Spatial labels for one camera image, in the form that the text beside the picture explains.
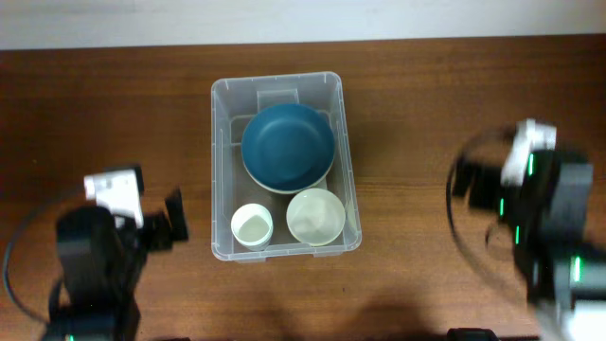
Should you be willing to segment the cream cup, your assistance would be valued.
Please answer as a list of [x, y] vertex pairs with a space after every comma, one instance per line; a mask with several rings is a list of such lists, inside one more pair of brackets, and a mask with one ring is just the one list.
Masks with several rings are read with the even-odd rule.
[[239, 207], [232, 215], [230, 226], [237, 242], [252, 251], [264, 250], [274, 232], [270, 211], [259, 204]]

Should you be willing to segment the cream bowl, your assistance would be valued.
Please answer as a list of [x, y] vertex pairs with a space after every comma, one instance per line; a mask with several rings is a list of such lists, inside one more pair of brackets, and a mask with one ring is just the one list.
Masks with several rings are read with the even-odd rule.
[[295, 188], [295, 189], [279, 189], [276, 187], [270, 187], [270, 186], [266, 186], [264, 184], [262, 184], [244, 165], [244, 169], [246, 171], [246, 173], [248, 174], [248, 176], [259, 186], [261, 186], [262, 188], [269, 190], [273, 193], [278, 193], [278, 194], [296, 194], [300, 191], [309, 189], [309, 188], [315, 188], [318, 185], [320, 185], [321, 183], [325, 183], [326, 182], [326, 177], [328, 176], [329, 172], [331, 171], [331, 169], [328, 169], [321, 177], [319, 177], [316, 181], [314, 181], [313, 183], [311, 183], [310, 185], [301, 187], [301, 188]]

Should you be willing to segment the dark blue bowl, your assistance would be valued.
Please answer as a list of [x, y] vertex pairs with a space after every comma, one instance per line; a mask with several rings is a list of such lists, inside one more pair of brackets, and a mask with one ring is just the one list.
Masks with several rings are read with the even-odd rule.
[[328, 120], [303, 104], [279, 104], [258, 112], [241, 139], [243, 165], [264, 185], [295, 189], [332, 167], [335, 136]]

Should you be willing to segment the white small bowl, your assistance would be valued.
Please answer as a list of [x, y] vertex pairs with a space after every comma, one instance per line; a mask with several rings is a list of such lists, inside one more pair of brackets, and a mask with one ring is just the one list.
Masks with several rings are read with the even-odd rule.
[[340, 199], [322, 188], [297, 193], [286, 210], [290, 233], [299, 242], [313, 247], [334, 242], [342, 233], [345, 222], [345, 207]]

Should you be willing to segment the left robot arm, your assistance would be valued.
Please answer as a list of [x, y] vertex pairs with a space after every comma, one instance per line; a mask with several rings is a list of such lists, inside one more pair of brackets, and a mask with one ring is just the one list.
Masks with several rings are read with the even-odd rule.
[[188, 240], [182, 192], [165, 198], [166, 209], [146, 214], [143, 226], [102, 206], [81, 206], [56, 223], [62, 266], [48, 300], [43, 340], [134, 340], [140, 312], [134, 291], [148, 255]]

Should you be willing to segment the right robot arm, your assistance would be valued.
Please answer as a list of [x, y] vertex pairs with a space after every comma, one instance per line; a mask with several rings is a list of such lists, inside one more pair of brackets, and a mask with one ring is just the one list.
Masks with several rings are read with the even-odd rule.
[[582, 153], [529, 154], [519, 185], [503, 185], [499, 168], [459, 156], [447, 196], [492, 211], [512, 239], [526, 301], [543, 328], [560, 340], [605, 337], [605, 251], [584, 239], [593, 165]]

